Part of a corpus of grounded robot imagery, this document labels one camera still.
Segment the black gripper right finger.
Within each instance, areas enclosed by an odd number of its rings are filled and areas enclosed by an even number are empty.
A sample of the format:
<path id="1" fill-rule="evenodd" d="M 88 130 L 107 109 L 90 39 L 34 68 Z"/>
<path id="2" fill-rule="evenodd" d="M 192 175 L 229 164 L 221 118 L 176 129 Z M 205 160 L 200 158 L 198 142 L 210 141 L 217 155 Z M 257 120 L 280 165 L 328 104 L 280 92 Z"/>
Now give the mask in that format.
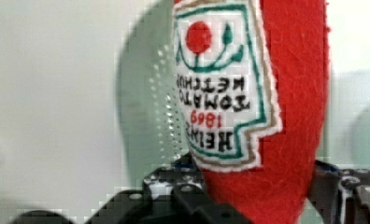
<path id="1" fill-rule="evenodd" d="M 370 224 L 370 170 L 316 161 L 307 198 L 324 224 Z"/>

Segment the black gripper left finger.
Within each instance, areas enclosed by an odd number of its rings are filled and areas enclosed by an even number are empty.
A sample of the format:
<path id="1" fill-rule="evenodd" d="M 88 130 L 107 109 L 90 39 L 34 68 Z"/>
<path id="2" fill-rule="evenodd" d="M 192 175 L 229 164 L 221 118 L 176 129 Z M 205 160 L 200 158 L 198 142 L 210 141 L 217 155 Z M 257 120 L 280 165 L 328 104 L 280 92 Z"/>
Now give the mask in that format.
<path id="1" fill-rule="evenodd" d="M 229 203 L 208 194 L 187 153 L 144 177 L 141 189 L 113 196 L 85 224 L 252 224 Z"/>

